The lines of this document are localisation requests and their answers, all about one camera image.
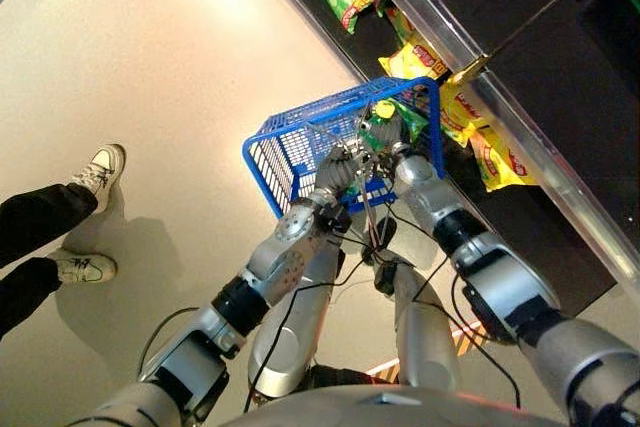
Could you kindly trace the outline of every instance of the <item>black pants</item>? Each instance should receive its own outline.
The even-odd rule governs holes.
[[[97,205],[93,194],[76,184],[11,197],[0,205],[0,268],[66,234]],[[45,258],[31,258],[0,280],[0,338],[59,287],[56,263]]]

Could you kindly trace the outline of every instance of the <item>shoelace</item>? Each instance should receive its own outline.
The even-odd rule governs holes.
[[[74,267],[80,267],[82,269],[86,269],[87,266],[89,265],[89,262],[91,261],[91,259],[80,259],[78,257],[75,257],[73,259],[73,265]]]
[[[89,163],[77,176],[83,180],[89,180],[90,182],[98,181],[102,187],[106,187],[108,181],[107,174],[113,174],[113,172],[113,170],[105,169],[97,164]]]

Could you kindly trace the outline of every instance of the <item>yellow snack bag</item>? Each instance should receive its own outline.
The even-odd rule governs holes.
[[[387,7],[386,9],[384,9],[384,13],[387,15],[387,18],[389,19],[389,22],[391,22],[391,25],[393,25],[396,34],[398,34],[400,42],[402,42],[402,44],[404,45],[404,43],[409,40],[409,37],[411,37],[411,34],[413,34],[416,29],[413,27],[413,25],[411,25],[411,22],[409,22],[407,16],[404,15],[404,12],[402,12],[396,6]]]
[[[463,93],[459,87],[444,84],[440,87],[440,123],[444,132],[462,147],[477,129],[485,127],[487,121],[471,104],[472,95]]]
[[[387,74],[401,79],[423,76],[437,79],[447,71],[447,66],[418,32],[411,34],[398,52],[380,57],[378,62]]]
[[[507,185],[537,185],[528,169],[491,127],[478,130],[470,140],[487,192]]]
[[[405,79],[425,75],[436,79],[447,70],[440,57],[417,32],[409,36],[407,43],[397,53],[388,58],[379,58],[378,61],[387,74]],[[442,129],[462,147],[467,146],[476,129],[487,125],[486,120],[473,108],[474,101],[473,95],[465,95],[458,87],[444,84],[440,88]]]

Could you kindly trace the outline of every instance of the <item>dark shelf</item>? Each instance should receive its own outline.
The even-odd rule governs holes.
[[[325,0],[297,1],[302,10],[363,78],[369,79],[384,74],[377,58],[389,56],[398,48],[394,31],[385,19],[378,18],[375,12],[370,10],[360,16],[355,34],[350,35],[344,31]],[[495,46],[507,33],[547,2],[443,1],[480,45],[487,49]],[[560,147],[560,151],[574,168],[585,178],[595,195],[599,196],[625,232],[637,241],[634,238],[634,234],[637,237],[637,225],[632,225],[627,220],[629,216],[637,219],[635,213],[638,208],[637,98],[633,96],[629,86],[625,85],[632,76],[627,75],[625,78],[620,72],[616,74],[614,69],[606,70],[611,65],[607,56],[620,55],[620,49],[614,45],[615,43],[604,40],[608,47],[601,51],[597,45],[606,38],[602,32],[596,35],[600,39],[598,41],[594,40],[593,35],[590,37],[586,28],[581,28],[580,32],[572,30],[573,25],[579,21],[575,18],[576,2],[566,4],[570,7],[569,11],[560,9],[554,14],[556,17],[550,16],[546,19],[546,24],[540,23],[541,30],[531,29],[528,37],[523,36],[520,43],[514,45],[510,57],[505,55],[503,62],[496,64],[495,70],[508,87],[513,89],[534,120]],[[624,5],[610,8],[617,9],[616,12],[624,22],[628,22],[628,16],[624,12],[620,14],[620,11],[626,8]],[[589,19],[593,19],[590,24],[591,32],[598,29],[601,31],[602,14],[596,12],[589,15]],[[560,29],[562,34],[556,34],[553,28]],[[554,55],[558,54],[557,42],[565,45],[560,49],[559,63],[554,67],[549,64],[556,61],[549,59],[554,59]],[[569,75],[575,73],[575,67],[582,67],[580,63],[575,64],[575,57],[570,55],[573,42],[577,42],[577,45],[584,49],[582,53],[587,56],[589,69],[596,63],[601,63],[601,69],[606,71],[604,78],[602,75],[596,75],[595,70],[588,70],[594,77],[586,79]],[[625,68],[633,69],[633,62],[630,63],[630,67]],[[581,88],[570,88],[572,82],[576,85],[576,77],[579,80],[577,85],[581,87],[583,84],[595,86],[585,86],[588,94],[570,99],[567,96],[575,96]],[[610,104],[604,102],[607,99],[609,102],[618,102],[619,105],[611,110]],[[604,114],[609,111],[619,116],[620,121],[625,122],[624,125],[628,127],[625,127],[627,131],[623,128],[621,130],[624,132],[618,131],[617,136],[611,137],[614,134],[611,131],[611,116],[604,115],[602,118],[597,114],[603,109]],[[559,120],[559,117],[565,115],[564,112],[577,116],[573,118],[573,124],[567,119]],[[601,138],[595,141],[594,135],[601,135]],[[621,142],[622,147],[613,147],[618,142]],[[450,176],[496,231],[549,280],[569,314],[579,313],[614,284],[605,267],[540,188],[512,186],[488,194],[479,178],[471,150],[460,149],[452,142],[446,144],[446,168]],[[600,149],[597,152],[593,149],[596,144],[597,149]],[[626,158],[620,148],[630,149]],[[602,157],[597,162],[589,162],[594,156]],[[590,166],[598,168],[585,171]]]

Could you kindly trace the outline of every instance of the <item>store shelf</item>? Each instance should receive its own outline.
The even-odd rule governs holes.
[[[434,48],[441,54],[445,62],[453,69],[457,69],[466,65],[479,53],[496,45],[505,33],[519,25],[547,0],[523,0],[518,3],[513,0],[501,0],[504,5],[499,6],[493,5],[489,0],[394,1],[407,12],[418,30],[433,43]],[[297,2],[309,19],[345,55],[357,72],[365,78],[380,75],[381,70],[377,66],[377,57],[388,56],[397,48],[393,31],[389,30],[390,26],[386,24],[384,19],[378,19],[375,13],[369,12],[358,20],[356,33],[349,35],[342,30],[324,0],[297,0]],[[574,9],[575,13],[574,4],[576,1],[568,0],[566,3],[568,6],[564,10],[566,8]],[[489,11],[491,9],[501,11],[508,10],[506,7],[512,4],[517,6],[513,12],[510,14],[508,12],[501,13],[502,18],[499,21],[494,18],[493,24],[487,27],[487,35],[480,35],[479,27],[475,28],[475,24],[473,24],[475,16],[477,15],[479,19],[486,22],[491,19],[491,12],[484,12],[483,6]],[[467,15],[461,15],[460,12],[465,12]],[[559,11],[554,15],[562,16],[563,13]],[[570,24],[571,16],[565,13],[565,17],[565,24]],[[547,28],[549,25],[557,27],[557,24],[557,17],[551,16],[547,19]],[[573,35],[574,37],[577,35],[575,31],[569,30],[568,32],[570,34],[565,35]],[[564,63],[557,69],[552,69],[550,73],[548,65],[550,53],[548,50],[552,47],[545,45],[547,57],[546,59],[538,59],[531,51],[535,51],[541,45],[540,40],[535,41],[535,30],[528,34],[533,36],[533,40],[532,37],[523,37],[521,45],[516,46],[518,48],[512,51],[512,57],[505,56],[502,63],[496,64],[494,72],[483,75],[475,83],[474,89],[488,104],[489,112],[487,115],[494,120],[494,127],[501,134],[506,132],[505,138],[514,142],[514,149],[519,153],[522,152],[523,158],[536,164],[536,177],[541,176],[544,179],[545,190],[558,203],[562,212],[554,205],[549,195],[537,187],[507,187],[487,194],[479,179],[470,150],[461,150],[450,143],[446,148],[447,170],[461,190],[474,202],[485,219],[551,282],[563,300],[565,309],[571,314],[576,314],[610,288],[614,282],[602,262],[583,240],[585,230],[581,226],[584,227],[585,222],[592,221],[594,218],[596,220],[604,219],[605,230],[609,229],[611,234],[610,240],[613,239],[612,242],[615,244],[622,238],[623,247],[631,249],[623,254],[633,256],[634,246],[627,237],[620,233],[620,228],[625,229],[628,237],[634,237],[636,226],[626,219],[632,217],[635,220],[635,213],[630,215],[629,212],[637,210],[637,172],[634,174],[627,169],[634,162],[633,153],[628,155],[629,158],[622,159],[620,152],[615,152],[609,158],[619,162],[619,168],[615,166],[614,162],[605,161],[598,164],[608,167],[609,170],[606,172],[608,177],[600,176],[600,172],[598,175],[585,176],[582,164],[576,159],[593,157],[595,154],[592,147],[594,143],[599,144],[598,148],[604,148],[605,144],[611,148],[610,132],[607,131],[611,123],[597,118],[598,131],[603,133],[598,142],[594,142],[593,136],[591,138],[587,136],[588,130],[580,131],[580,137],[573,135],[573,132],[577,131],[576,126],[589,125],[589,122],[579,120],[584,118],[585,110],[591,108],[593,111],[594,105],[599,109],[606,109],[608,103],[604,100],[609,99],[609,102],[614,102],[612,99],[615,99],[615,102],[619,103],[616,113],[623,115],[631,131],[623,133],[618,140],[627,142],[627,144],[624,142],[623,144],[628,147],[628,143],[632,142],[634,131],[635,138],[637,138],[637,110],[634,110],[635,106],[631,105],[634,97],[624,84],[624,76],[618,76],[614,79],[607,78],[605,82],[611,80],[611,84],[595,91],[593,95],[596,97],[593,99],[580,98],[580,102],[578,102],[576,99],[566,98],[566,92],[564,96],[554,99],[554,89],[566,87],[571,85],[571,82],[576,82],[570,75],[567,75],[572,71],[567,64],[575,59],[568,55],[564,57],[561,55],[559,59]],[[537,35],[544,35],[544,32],[538,32]],[[567,39],[562,36],[558,38],[567,42]],[[588,50],[591,56],[589,62],[597,63],[600,57],[596,55],[596,49],[593,48],[595,44],[587,40],[581,42],[580,45]],[[522,64],[517,64],[518,55],[521,56]],[[524,65],[526,63],[530,63],[531,66],[535,65],[535,68],[527,68],[527,65]],[[563,82],[555,82],[554,77],[560,75],[566,76],[566,81],[563,79]],[[525,88],[527,78],[530,84],[528,89]],[[505,87],[503,81],[509,82],[509,88]],[[516,96],[512,95],[510,88],[516,91]],[[544,100],[540,100],[545,92],[546,97]],[[571,112],[577,115],[575,110],[580,107],[580,103],[583,106],[583,115],[582,117],[574,117],[575,126],[573,128],[568,128],[561,122],[554,120],[559,117],[558,112],[563,112],[565,108],[571,108]],[[626,117],[624,109],[628,109],[630,112]],[[630,118],[634,113],[635,121]],[[542,114],[546,114],[548,120],[540,123],[544,133],[531,127],[531,125],[535,127],[535,122],[531,122],[530,125],[527,123],[531,120],[530,116],[533,115],[537,116],[535,119],[537,122],[540,122],[541,119],[544,120]],[[562,142],[562,129],[564,129],[564,138],[566,139],[564,143]],[[599,194],[603,190],[606,191],[612,186],[617,186],[619,190],[623,191],[622,200],[618,196],[615,200],[604,202],[607,200],[607,196],[603,195],[600,198],[604,200],[606,210],[598,210],[597,200],[591,196],[589,189],[582,187],[584,184],[581,184],[580,177],[573,176],[574,173],[560,155],[560,151],[553,147],[545,134],[552,137],[553,144],[562,145],[560,151],[569,160],[569,164],[580,169],[579,173],[586,177],[584,180],[589,182],[594,193]],[[637,149],[631,150],[637,155]],[[616,218],[618,225],[610,221],[607,211]],[[572,221],[583,237],[571,227],[567,218]],[[598,225],[598,228],[603,228],[602,223]],[[596,245],[598,241],[602,243],[602,238],[596,239],[596,241],[591,238],[591,246]],[[613,255],[612,252],[603,253],[602,251],[599,254],[605,257]]]

